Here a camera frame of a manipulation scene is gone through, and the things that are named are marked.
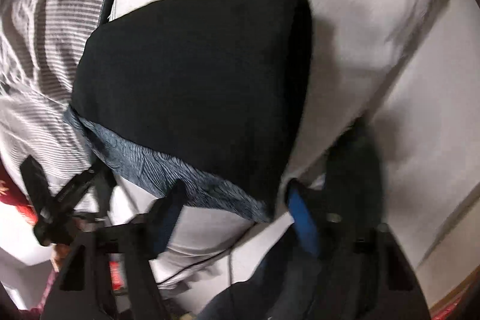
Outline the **black and blue garment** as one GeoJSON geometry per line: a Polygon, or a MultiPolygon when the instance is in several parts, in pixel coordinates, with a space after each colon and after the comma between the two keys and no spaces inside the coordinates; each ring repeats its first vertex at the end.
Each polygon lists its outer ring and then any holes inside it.
{"type": "Polygon", "coordinates": [[[64,118],[112,171],[272,219],[308,90],[308,0],[155,1],[85,46],[64,118]]]}

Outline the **red blanket with gold print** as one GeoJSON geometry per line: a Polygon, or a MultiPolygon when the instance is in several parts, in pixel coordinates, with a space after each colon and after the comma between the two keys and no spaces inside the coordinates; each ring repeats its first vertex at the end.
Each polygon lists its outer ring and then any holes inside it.
{"type": "Polygon", "coordinates": [[[0,180],[1,203],[14,207],[25,221],[33,227],[38,222],[38,217],[29,199],[9,176],[3,164],[1,164],[0,180]]]}

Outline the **white striped bed sheet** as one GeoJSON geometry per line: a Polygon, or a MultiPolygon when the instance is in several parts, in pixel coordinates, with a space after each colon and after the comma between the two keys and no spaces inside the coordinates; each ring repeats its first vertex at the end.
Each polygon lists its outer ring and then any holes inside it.
{"type": "Polygon", "coordinates": [[[102,6],[103,0],[1,0],[1,160],[15,181],[29,156],[53,190],[89,165],[63,116],[102,6]]]}

